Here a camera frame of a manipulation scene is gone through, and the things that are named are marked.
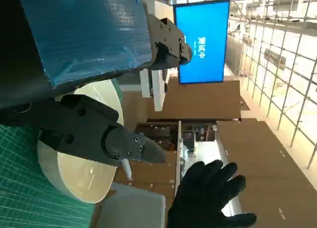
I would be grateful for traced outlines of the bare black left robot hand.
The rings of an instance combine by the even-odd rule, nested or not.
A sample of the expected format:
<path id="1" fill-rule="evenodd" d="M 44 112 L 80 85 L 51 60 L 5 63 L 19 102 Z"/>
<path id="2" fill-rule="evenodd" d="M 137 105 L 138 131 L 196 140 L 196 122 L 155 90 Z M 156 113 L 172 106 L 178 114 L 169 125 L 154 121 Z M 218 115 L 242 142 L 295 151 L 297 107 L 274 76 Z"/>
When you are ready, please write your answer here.
<path id="1" fill-rule="evenodd" d="M 0 122 L 34 126 L 52 149 L 119 166 L 164 163 L 153 140 L 74 91 L 143 69 L 187 64 L 192 50 L 143 0 L 0 0 Z"/>

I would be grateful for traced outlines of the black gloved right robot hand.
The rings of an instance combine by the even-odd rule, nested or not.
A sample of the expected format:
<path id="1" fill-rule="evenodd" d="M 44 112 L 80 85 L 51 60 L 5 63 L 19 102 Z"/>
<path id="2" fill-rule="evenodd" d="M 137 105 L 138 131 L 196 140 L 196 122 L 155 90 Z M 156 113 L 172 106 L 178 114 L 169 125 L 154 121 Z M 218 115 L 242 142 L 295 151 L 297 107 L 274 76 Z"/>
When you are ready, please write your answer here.
<path id="1" fill-rule="evenodd" d="M 249 228 L 257 221 L 254 213 L 226 216 L 225 205 L 246 187 L 246 178 L 235 175 L 237 164 L 221 160 L 194 163 L 178 186 L 167 214 L 168 228 Z"/>

